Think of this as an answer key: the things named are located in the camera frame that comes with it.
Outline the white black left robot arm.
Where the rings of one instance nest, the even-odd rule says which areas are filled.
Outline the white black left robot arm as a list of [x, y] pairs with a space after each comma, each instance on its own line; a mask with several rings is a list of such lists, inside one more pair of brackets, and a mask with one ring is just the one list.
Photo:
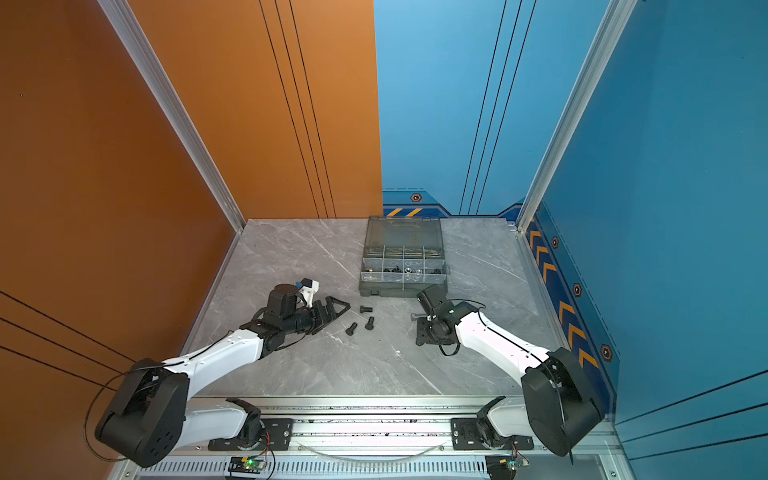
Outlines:
[[315, 335], [351, 308], [316, 298], [318, 282], [278, 284], [265, 307], [238, 329], [189, 354], [161, 362], [143, 359], [122, 382], [94, 428], [100, 443], [141, 467], [178, 447], [212, 440], [239, 450], [263, 448], [267, 428], [259, 407], [236, 397], [208, 407], [190, 405], [201, 390], [233, 371], [288, 348], [289, 335]]

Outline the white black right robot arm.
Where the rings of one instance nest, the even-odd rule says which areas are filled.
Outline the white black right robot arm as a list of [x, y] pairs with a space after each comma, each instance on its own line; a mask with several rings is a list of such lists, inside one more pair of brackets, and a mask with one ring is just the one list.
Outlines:
[[424, 314], [417, 318], [417, 343], [473, 350], [501, 369], [522, 389], [522, 400], [499, 396], [476, 414], [479, 442], [488, 449], [510, 449], [520, 437], [537, 438], [565, 457], [595, 426], [605, 410], [588, 375], [566, 348], [548, 350], [492, 322], [483, 306], [447, 297], [440, 286], [417, 295]]

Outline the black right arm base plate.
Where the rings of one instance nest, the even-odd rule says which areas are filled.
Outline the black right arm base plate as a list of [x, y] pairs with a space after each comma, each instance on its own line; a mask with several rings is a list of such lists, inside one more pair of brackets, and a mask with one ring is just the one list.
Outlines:
[[456, 451], [531, 451], [535, 447], [531, 436], [500, 437], [491, 433], [489, 427], [480, 427], [480, 420], [475, 417], [452, 418], [450, 430], [452, 447]]

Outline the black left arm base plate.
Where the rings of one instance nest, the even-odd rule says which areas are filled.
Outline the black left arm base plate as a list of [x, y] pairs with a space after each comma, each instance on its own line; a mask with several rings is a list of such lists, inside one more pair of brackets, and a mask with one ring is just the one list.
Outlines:
[[287, 451], [294, 427], [292, 418], [260, 418], [247, 420], [242, 430], [229, 439], [214, 439], [208, 443], [209, 451], [254, 451], [269, 449]]

